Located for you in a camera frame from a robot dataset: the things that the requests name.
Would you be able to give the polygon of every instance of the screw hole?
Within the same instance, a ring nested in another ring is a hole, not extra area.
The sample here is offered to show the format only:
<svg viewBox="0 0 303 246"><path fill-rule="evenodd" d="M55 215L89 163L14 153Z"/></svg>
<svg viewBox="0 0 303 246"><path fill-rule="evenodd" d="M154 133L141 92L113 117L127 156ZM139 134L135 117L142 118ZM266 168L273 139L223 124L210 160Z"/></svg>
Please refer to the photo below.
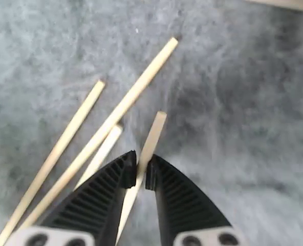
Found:
<svg viewBox="0 0 303 246"><path fill-rule="evenodd" d="M235 236L230 233L223 233L219 236L219 241L222 245L238 245L239 242Z"/></svg>
<svg viewBox="0 0 303 246"><path fill-rule="evenodd" d="M85 246L85 242L82 239L72 239L66 246Z"/></svg>
<svg viewBox="0 0 303 246"><path fill-rule="evenodd" d="M46 234L37 234L32 236L28 242L26 243L26 246L44 246L48 240L48 237Z"/></svg>
<svg viewBox="0 0 303 246"><path fill-rule="evenodd" d="M182 240L183 246L202 246L200 240L194 236L187 236Z"/></svg>

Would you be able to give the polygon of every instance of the gray carpet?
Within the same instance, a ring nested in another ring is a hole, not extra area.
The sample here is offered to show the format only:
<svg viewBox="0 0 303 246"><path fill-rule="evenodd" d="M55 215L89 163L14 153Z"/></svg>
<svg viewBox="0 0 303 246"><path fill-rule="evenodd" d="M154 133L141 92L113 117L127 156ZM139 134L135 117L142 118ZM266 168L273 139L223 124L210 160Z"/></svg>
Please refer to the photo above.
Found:
<svg viewBox="0 0 303 246"><path fill-rule="evenodd" d="M240 0L1 0L0 231L95 79L107 88L33 205L177 33L108 160L139 152L164 110L157 154L250 245L303 245L303 13ZM160 245L152 192L120 245Z"/></svg>

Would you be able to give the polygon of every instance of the ridged grip texture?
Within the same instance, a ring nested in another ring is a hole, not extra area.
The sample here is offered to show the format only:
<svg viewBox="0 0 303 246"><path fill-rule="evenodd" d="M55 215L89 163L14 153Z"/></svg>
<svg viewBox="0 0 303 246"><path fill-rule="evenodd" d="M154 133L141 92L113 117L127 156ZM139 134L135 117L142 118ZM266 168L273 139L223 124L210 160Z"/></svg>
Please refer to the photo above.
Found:
<svg viewBox="0 0 303 246"><path fill-rule="evenodd" d="M136 153L113 160L65 198L42 226L91 233L96 245L114 245L125 189L136 183Z"/></svg>
<svg viewBox="0 0 303 246"><path fill-rule="evenodd" d="M180 232L231 226L189 178L157 155L147 167L146 189L156 194L162 246L172 246Z"/></svg>

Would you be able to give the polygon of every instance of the thin wooden strip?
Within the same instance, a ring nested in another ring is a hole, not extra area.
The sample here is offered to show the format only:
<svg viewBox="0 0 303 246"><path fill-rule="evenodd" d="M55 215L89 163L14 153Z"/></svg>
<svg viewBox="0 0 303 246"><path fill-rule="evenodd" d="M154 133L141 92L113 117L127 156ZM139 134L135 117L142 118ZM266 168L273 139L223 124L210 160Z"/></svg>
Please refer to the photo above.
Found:
<svg viewBox="0 0 303 246"><path fill-rule="evenodd" d="M125 223L132 209L133 203L136 200L138 191L143 181L144 173L146 172L148 162L152 158L153 153L155 151L165 120L166 120L166 113L159 111L156 114L154 123L151 126L146 142L142 148L141 155L138 161L136 185L131 189L128 189L124 197L121 219L120 219L119 229L117 232L116 244L120 239Z"/></svg>
<svg viewBox="0 0 303 246"><path fill-rule="evenodd" d="M32 213L20 226L20 229L31 226L39 216L45 211L45 209L52 203L56 196L61 192L67 183L73 178L77 171L82 167L90 155L99 147L102 141L106 138L110 130L115 124L122 118L127 110L136 101L142 91L149 85L150 81L161 69L163 64L172 54L173 50L178 45L178 41L173 37L164 46L160 53L153 59L150 65L138 78L137 82L132 86L128 93L124 96L122 101L116 106L113 112L101 125L95 135L90 139L87 145L82 149L78 156L73 160L70 166L62 174L62 176L56 181L55 185L49 190L45 197L40 201Z"/></svg>
<svg viewBox="0 0 303 246"><path fill-rule="evenodd" d="M303 0L247 0L247 1L303 11Z"/></svg>
<svg viewBox="0 0 303 246"><path fill-rule="evenodd" d="M100 148L98 149L96 155L91 160L90 164L86 168L85 172L83 173L82 177L80 178L79 182L75 186L74 189L77 189L81 184L87 181L94 173L98 171L101 164L113 148L114 144L116 143L117 139L120 137L123 128L120 125L116 125L110 131L109 135L106 137Z"/></svg>
<svg viewBox="0 0 303 246"><path fill-rule="evenodd" d="M92 106L96 102L97 98L99 97L101 91L103 90L105 83L102 81L98 81L89 95L86 97L78 111L73 116L72 120L66 127L65 131L55 144L54 148L50 152L49 156L45 160L44 164L42 165L41 169L35 176L34 180L32 181L31 185L29 186L28 190L24 194L23 198L19 202L18 206L16 207L14 213L10 217L8 223L6 224L5 228L0 234L0 246L3 246L7 241L8 237L14 230L15 226L23 216L25 210L28 208L30 203L32 202L33 198L35 197L36 193L40 189L41 185L45 181L46 177L50 173L50 171L55 166L56 162L58 161L59 157L66 149L68 144L70 143L71 139L81 126L82 122L90 112Z"/></svg>

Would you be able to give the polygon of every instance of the wooden dowel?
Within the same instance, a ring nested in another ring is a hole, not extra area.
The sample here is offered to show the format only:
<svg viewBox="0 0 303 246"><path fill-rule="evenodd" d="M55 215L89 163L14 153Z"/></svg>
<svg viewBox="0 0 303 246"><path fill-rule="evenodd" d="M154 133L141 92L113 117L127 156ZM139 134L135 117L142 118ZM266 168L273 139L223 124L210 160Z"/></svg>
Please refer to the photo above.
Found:
<svg viewBox="0 0 303 246"><path fill-rule="evenodd" d="M142 148L138 161L136 185L131 189L128 189L124 197L120 224L116 237L116 244L120 239L123 228L132 209L133 203L136 200L138 191L143 181L144 173L146 172L148 162L152 158L153 153L155 151L165 120L166 120L166 113L159 111L155 117L155 120L153 122L153 125L151 126L146 142Z"/></svg>
<svg viewBox="0 0 303 246"><path fill-rule="evenodd" d="M120 125L116 125L110 131L109 135L106 137L104 142L101 144L96 155L91 160L90 164L86 168L79 182L76 184L74 189L77 189L81 184L83 184L87 179L89 179L94 173L98 171L102 162L105 160L112 147L116 143L117 139L120 137L123 128Z"/></svg>
<svg viewBox="0 0 303 246"><path fill-rule="evenodd" d="M69 142L81 126L82 122L90 112L90 109L96 102L97 98L99 97L101 91L103 90L105 84L102 81L98 81L89 95L86 97L78 111L73 116L72 120L66 127L65 131L55 144L54 148L50 152L49 156L45 160L44 164L42 165L41 169L35 176L34 180L32 181L31 185L29 186L28 190L24 194L23 198L19 202L18 206L16 207L14 213L10 217L8 223L6 224L5 228L0 234L0 246L3 246L7 241L8 237L14 230L15 226L23 216L23 213L30 205L31 201L33 200L34 196L40 189L41 185L45 181L46 177L50 173L50 171L55 166L56 162L58 161L59 157L63 153L63 151L68 146Z"/></svg>
<svg viewBox="0 0 303 246"><path fill-rule="evenodd" d="M303 11L303 0L247 0L247 1Z"/></svg>
<svg viewBox="0 0 303 246"><path fill-rule="evenodd" d="M116 108L108 116L105 122L101 125L95 135L89 140L87 145L81 150L78 156L73 160L70 166L58 179L58 181L56 181L55 185L49 190L45 197L32 211L32 213L26 218L20 228L31 226L52 203L52 201L61 192L61 190L64 189L71 178L77 173L77 171L82 167L90 155L106 138L113 126L122 118L122 116L136 101L138 96L147 87L147 85L149 85L150 81L172 54L177 44L178 41L174 37L168 41L160 53L153 59L146 70L141 74L136 83L127 92L122 101L116 106Z"/></svg>

